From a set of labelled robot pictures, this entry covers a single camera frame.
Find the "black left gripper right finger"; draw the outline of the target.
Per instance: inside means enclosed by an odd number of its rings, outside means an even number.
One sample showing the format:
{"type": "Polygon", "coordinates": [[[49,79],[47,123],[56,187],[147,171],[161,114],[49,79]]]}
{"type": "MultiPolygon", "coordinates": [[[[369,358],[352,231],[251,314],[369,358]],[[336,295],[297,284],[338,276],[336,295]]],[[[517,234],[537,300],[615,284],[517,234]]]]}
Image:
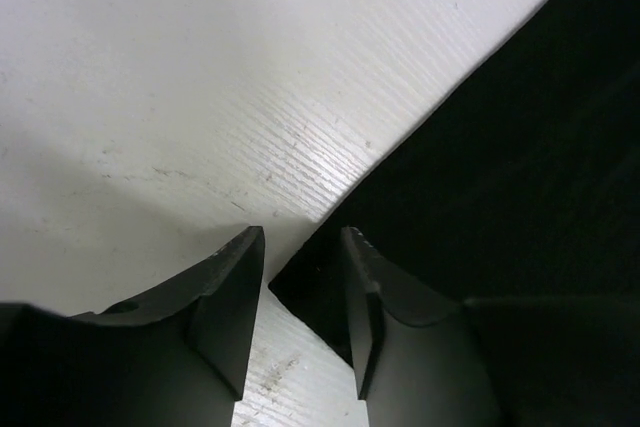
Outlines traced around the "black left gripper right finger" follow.
{"type": "Polygon", "coordinates": [[[453,301],[341,233],[357,393],[373,426],[635,426],[639,301],[453,301]]]}

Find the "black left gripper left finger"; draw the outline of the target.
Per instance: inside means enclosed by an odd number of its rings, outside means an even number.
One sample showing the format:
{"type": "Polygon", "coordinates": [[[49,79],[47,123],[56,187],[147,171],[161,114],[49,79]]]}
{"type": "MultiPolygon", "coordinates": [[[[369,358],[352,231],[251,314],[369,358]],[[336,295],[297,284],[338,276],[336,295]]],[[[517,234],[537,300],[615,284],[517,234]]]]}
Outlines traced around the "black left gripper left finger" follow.
{"type": "Polygon", "coordinates": [[[1,307],[5,426],[228,426],[242,399],[264,268],[251,226],[103,312],[1,307]]]}

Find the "black tank top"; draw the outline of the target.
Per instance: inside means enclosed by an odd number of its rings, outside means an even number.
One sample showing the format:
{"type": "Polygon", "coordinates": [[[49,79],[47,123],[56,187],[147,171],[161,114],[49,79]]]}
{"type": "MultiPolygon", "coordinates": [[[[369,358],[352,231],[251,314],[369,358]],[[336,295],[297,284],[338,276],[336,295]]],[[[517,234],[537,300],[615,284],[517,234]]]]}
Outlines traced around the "black tank top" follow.
{"type": "Polygon", "coordinates": [[[639,290],[639,0],[548,0],[270,290],[351,356],[340,233],[454,299],[639,290]]]}

